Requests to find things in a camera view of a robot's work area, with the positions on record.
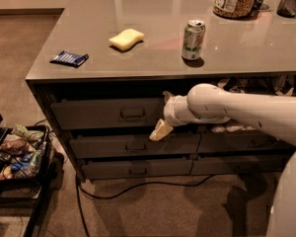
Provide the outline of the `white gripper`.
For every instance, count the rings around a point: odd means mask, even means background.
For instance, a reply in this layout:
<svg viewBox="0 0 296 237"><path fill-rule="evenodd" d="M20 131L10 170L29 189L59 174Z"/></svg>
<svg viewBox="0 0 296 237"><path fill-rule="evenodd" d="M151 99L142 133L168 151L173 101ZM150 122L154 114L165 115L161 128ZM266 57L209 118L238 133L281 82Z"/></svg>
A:
<svg viewBox="0 0 296 237"><path fill-rule="evenodd" d="M172 132L173 126L186 125L191 122L192 114L188 108L186 97L174 96L164 91L164 119L159 119L155 129L149 136L150 140L159 141Z"/></svg>

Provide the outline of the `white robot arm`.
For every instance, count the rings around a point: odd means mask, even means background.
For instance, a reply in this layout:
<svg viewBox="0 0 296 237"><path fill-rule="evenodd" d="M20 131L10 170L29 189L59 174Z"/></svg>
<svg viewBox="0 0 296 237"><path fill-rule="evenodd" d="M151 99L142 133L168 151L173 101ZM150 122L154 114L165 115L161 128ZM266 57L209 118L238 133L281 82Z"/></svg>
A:
<svg viewBox="0 0 296 237"><path fill-rule="evenodd" d="M175 126L230 119L296 147L296 97L230 93L211 84L198 84L185 96L167 92L150 139L164 138ZM296 151L280 176L265 237L296 237Z"/></svg>

